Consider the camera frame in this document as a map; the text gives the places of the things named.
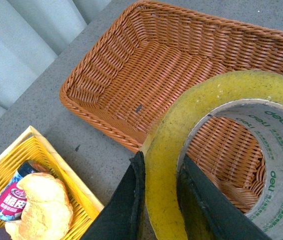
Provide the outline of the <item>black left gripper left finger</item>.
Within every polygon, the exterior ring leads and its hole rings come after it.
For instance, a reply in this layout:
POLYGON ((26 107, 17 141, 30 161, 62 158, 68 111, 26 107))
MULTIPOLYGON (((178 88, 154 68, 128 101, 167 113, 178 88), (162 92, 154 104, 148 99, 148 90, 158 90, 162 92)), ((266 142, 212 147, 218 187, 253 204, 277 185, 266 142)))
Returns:
POLYGON ((138 151, 110 201, 82 235, 82 240, 139 240, 145 208, 146 170, 138 151))

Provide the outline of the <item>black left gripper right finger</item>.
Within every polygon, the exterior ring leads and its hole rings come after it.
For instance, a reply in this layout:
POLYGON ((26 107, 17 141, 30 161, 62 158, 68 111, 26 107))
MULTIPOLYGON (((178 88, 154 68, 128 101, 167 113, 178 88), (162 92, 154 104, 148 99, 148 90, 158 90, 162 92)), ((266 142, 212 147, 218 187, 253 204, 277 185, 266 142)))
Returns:
POLYGON ((189 240, 268 240, 185 155, 177 179, 177 200, 189 240))

